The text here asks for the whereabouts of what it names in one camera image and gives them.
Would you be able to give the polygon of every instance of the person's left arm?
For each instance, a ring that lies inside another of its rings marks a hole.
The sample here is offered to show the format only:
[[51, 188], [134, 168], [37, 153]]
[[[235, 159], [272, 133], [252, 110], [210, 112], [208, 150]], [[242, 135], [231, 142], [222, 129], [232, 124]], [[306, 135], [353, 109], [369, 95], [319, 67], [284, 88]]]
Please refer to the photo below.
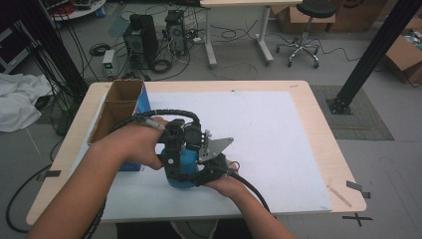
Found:
[[[166, 121], [155, 119], [162, 124]], [[82, 238], [98, 214], [121, 164], [162, 167], [155, 145], [162, 131], [127, 125], [90, 146], [73, 175], [47, 206], [27, 238]]]

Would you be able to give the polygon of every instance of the white table leg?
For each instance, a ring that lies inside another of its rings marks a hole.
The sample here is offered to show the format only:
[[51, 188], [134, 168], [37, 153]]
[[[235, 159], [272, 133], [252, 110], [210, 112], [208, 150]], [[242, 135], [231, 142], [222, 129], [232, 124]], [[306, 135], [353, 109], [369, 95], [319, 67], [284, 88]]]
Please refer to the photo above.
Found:
[[208, 62], [210, 69], [217, 66], [217, 60], [215, 59], [214, 49], [211, 44], [211, 19], [210, 19], [211, 8], [206, 10], [206, 37], [205, 37], [205, 49], [207, 51]]
[[261, 33], [255, 35], [257, 38], [258, 45], [260, 46], [260, 49], [263, 52], [264, 57], [267, 61], [267, 66], [269, 66], [270, 63], [274, 62], [274, 58], [271, 55], [270, 50], [268, 50], [267, 44], [264, 41], [265, 33], [267, 31], [268, 18], [270, 17], [270, 10], [271, 6], [264, 7], [263, 19], [261, 24]]

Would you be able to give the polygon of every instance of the office chair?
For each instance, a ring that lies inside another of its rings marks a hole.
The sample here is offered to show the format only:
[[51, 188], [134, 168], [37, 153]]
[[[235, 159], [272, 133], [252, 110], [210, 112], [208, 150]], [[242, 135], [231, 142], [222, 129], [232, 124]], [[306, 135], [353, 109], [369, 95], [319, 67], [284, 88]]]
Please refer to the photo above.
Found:
[[[329, 0], [304, 0], [301, 4], [297, 4], [296, 7], [302, 13], [307, 16], [310, 16], [308, 20], [307, 26], [305, 31], [302, 33], [302, 38], [299, 39], [295, 37], [292, 43], [287, 44], [278, 44], [277, 45], [277, 53], [280, 52], [281, 47], [293, 47], [295, 50], [289, 57], [288, 67], [292, 66], [293, 57], [300, 51], [306, 52], [312, 58], [314, 58], [314, 68], [319, 67], [319, 61], [316, 56], [317, 51], [319, 50], [319, 45], [314, 44], [306, 44], [305, 41], [307, 40], [308, 33], [310, 32], [311, 23], [313, 18], [329, 18], [334, 15], [336, 9], [335, 6], [329, 2]], [[314, 52], [312, 53], [309, 48], [314, 48]]]

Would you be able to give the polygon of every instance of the black chair seat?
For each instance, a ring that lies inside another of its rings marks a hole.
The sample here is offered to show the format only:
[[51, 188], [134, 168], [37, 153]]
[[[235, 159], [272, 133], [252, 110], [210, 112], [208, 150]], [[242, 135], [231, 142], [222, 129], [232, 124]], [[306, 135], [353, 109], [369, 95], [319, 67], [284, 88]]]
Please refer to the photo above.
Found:
[[328, 0], [304, 0], [296, 7], [305, 15], [315, 18], [329, 18], [336, 10]]

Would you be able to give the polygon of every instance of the human hand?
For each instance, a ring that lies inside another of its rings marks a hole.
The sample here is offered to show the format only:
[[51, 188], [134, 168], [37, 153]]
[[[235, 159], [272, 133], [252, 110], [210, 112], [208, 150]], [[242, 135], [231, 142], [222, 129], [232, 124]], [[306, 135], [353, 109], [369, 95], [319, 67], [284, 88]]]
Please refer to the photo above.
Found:
[[[156, 117], [153, 120], [167, 125], [163, 118]], [[162, 133], [163, 131], [157, 128], [128, 124], [95, 144], [100, 144], [104, 150], [116, 154], [121, 162], [137, 162], [157, 170], [162, 167], [162, 163], [155, 153], [155, 145]]]
[[[232, 163], [230, 160], [228, 160], [228, 162], [230, 163], [231, 168], [237, 169], [235, 163]], [[207, 182], [204, 185], [215, 189], [221, 195], [229, 197], [232, 200], [250, 193], [242, 182], [226, 174], [214, 181]]]

